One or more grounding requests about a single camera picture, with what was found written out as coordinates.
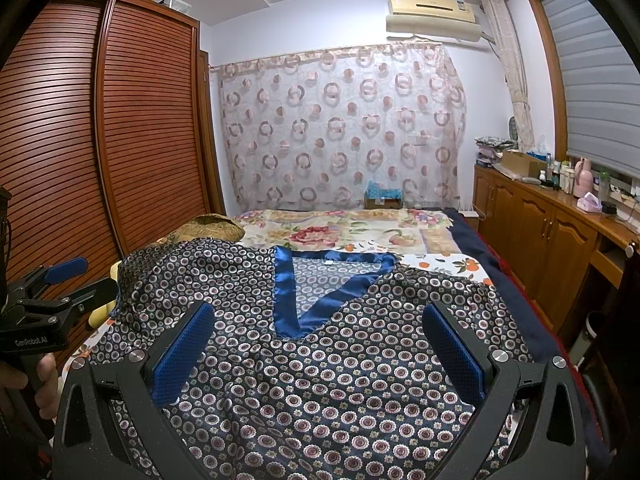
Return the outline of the person's left hand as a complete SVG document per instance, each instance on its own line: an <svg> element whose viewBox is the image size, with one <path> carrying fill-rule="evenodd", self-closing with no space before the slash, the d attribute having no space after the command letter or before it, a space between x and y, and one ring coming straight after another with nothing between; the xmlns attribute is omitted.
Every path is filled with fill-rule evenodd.
<svg viewBox="0 0 640 480"><path fill-rule="evenodd" d="M0 370L3 388L22 390L28 386L28 377L23 372L6 363L1 364ZM58 414L58 404L60 403L58 371L54 355L52 353L45 354L37 363L35 371L41 382L40 388L35 393L35 404L39 408L39 415L44 420L54 419Z"/></svg>

